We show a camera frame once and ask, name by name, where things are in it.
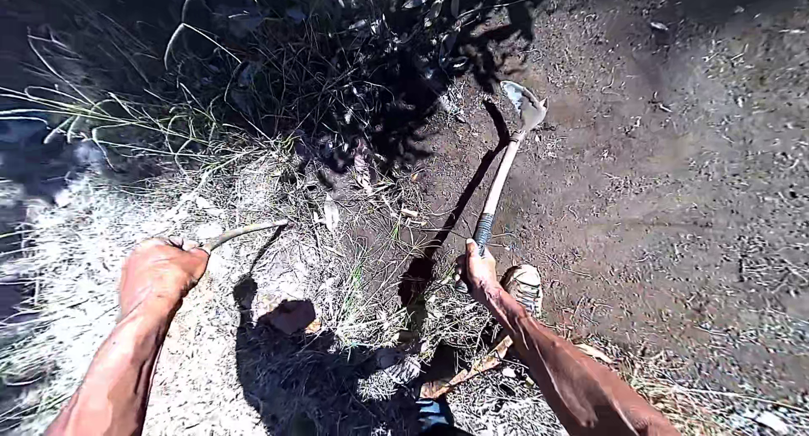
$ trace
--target rock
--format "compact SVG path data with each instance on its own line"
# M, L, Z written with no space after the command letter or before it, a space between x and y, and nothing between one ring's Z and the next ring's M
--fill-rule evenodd
M209 238L214 238L217 235L222 234L223 232L225 232L225 229L223 229L219 224L207 223L204 225L199 225L197 227L197 238L199 238L200 240L202 239L207 240Z
M309 300L288 300L278 305L268 318L273 327L292 335L315 321L315 306Z
M770 411L764 411L753 419L755 422L767 426L779 434L788 434L790 426L787 425L779 416Z

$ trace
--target wooden stick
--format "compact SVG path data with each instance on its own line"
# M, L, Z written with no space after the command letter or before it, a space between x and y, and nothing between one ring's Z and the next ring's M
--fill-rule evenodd
M203 250L207 251L208 254L210 254L213 250L217 249L223 243L227 242L228 240L230 240L232 238L236 238L239 235L249 234L251 232L256 232L257 230L269 229L271 227L280 227L280 226L288 225L288 224L289 224L289 220L287 220L285 218L285 219L282 219L282 220L278 220L276 222L256 223L256 224L242 226L242 227L239 227L237 229L227 230L224 233L222 233L222 235L218 236L217 238L214 238L213 240L206 243L205 245L202 245L201 248Z

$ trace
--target dirt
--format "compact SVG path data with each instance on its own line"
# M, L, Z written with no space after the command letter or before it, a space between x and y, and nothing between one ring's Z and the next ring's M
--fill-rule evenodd
M501 273L541 270L547 319L569 337L668 350L689 383L795 397L809 386L809 4L734 1L544 0L532 41L491 48L498 77L549 97L549 113L490 247ZM488 95L472 78L455 90L463 112L424 131L436 214L498 143ZM515 128L508 100L491 100ZM498 163L442 255L471 235Z

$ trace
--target right hand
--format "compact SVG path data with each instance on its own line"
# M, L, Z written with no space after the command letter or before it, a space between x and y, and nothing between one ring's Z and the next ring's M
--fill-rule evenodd
M492 289L499 288L497 262L489 248L485 248L481 256L477 252L477 243L467 238L466 254L459 256L455 262L455 279L463 279L469 286L471 296L479 302Z
M121 314L146 303L158 310L179 307L208 265L208 253L182 238L149 238L126 258L121 272Z

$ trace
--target dry leaf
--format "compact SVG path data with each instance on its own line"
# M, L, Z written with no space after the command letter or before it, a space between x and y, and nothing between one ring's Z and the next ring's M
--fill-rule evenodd
M458 17L458 9L460 8L460 0L452 0L450 2L450 12L452 17Z
M329 232L332 234L337 232L338 224L340 224L340 209L329 193L326 193L326 201L323 203L323 215L326 228L329 229Z
M374 194L373 188L370 187L370 172L368 170L368 164L365 162L365 158L361 154L354 157L354 177L357 179L359 186L365 190L365 193L368 195Z
M583 353L589 355L590 357L596 360L601 360L604 363L612 363L612 359L607 354L603 353L600 349L594 348L590 345L585 345L584 343L576 345L576 347L579 348L579 350L582 351Z

